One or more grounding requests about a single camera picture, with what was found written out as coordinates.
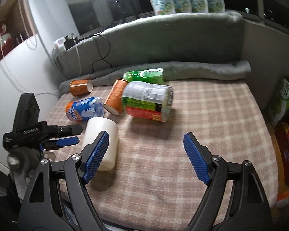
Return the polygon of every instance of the plastic bottle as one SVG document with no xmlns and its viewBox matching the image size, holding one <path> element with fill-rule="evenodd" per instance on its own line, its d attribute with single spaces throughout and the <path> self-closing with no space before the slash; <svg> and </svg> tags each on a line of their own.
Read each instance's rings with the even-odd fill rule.
<svg viewBox="0 0 289 231">
<path fill-rule="evenodd" d="M 71 121 L 89 120 L 93 117 L 103 117 L 104 108 L 100 97 L 90 97 L 81 101 L 69 102 L 65 113 Z"/>
<path fill-rule="evenodd" d="M 163 68 L 148 69 L 143 71 L 129 71 L 124 73 L 123 79 L 128 82 L 138 81 L 163 85 Z"/>
</svg>

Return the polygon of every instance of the gray glove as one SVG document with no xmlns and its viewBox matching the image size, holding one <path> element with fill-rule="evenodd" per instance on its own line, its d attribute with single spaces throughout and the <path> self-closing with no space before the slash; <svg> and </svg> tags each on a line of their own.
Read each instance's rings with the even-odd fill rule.
<svg viewBox="0 0 289 231">
<path fill-rule="evenodd" d="M 19 199 L 24 199 L 30 180 L 41 159 L 55 161 L 53 152 L 44 151 L 41 155 L 36 149 L 15 146 L 7 156 L 11 178 L 16 185 Z"/>
</svg>

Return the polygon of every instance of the red label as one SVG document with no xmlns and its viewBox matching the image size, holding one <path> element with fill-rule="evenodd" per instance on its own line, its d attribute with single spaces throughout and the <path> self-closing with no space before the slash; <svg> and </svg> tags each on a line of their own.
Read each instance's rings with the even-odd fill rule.
<svg viewBox="0 0 289 231">
<path fill-rule="evenodd" d="M 151 120 L 156 120 L 156 121 L 161 121 L 161 113 L 148 110 L 148 109 L 142 109 L 142 108 L 132 108 L 129 106 L 125 107 L 125 111 L 127 114 L 134 116 L 134 117 L 139 117 L 139 118 L 146 118 L 146 119 L 151 119 Z"/>
<path fill-rule="evenodd" d="M 289 197 L 289 190 L 286 192 L 279 193 L 277 195 L 277 200 L 284 200 Z"/>
</svg>

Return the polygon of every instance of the plaid mattress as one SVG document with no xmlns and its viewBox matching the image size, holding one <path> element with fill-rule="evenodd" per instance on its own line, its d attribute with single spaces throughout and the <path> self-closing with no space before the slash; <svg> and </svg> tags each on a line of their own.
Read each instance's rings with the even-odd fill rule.
<svg viewBox="0 0 289 231">
<path fill-rule="evenodd" d="M 98 171 L 87 190 L 99 216 L 138 230 L 184 230 L 194 215 L 206 186 L 197 179 L 183 148 L 183 136 L 192 132 L 199 143 L 226 161 L 252 161 L 270 206 L 276 201 L 277 163 L 262 114 L 245 82 L 184 80 L 173 87 L 173 110 L 168 122 L 108 112 L 119 125 L 116 166 Z M 48 124 L 76 124 L 67 119 L 70 101 L 98 96 L 105 100 L 111 86 L 95 87 L 90 95 L 64 94 Z M 84 130 L 86 122 L 81 123 Z M 56 151 L 57 161 L 82 150 L 80 143 Z M 232 182 L 227 183 L 215 223 L 223 220 Z M 64 181 L 62 195 L 67 197 Z"/>
</svg>

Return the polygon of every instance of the white plastic cup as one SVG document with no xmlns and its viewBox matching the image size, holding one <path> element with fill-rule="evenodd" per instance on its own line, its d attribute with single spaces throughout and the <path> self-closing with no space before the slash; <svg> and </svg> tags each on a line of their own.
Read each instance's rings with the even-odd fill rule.
<svg viewBox="0 0 289 231">
<path fill-rule="evenodd" d="M 109 134 L 109 146 L 99 166 L 99 171 L 110 171 L 116 164 L 119 126 L 110 119 L 93 117 L 88 120 L 82 147 L 94 142 L 101 131 Z"/>
</svg>

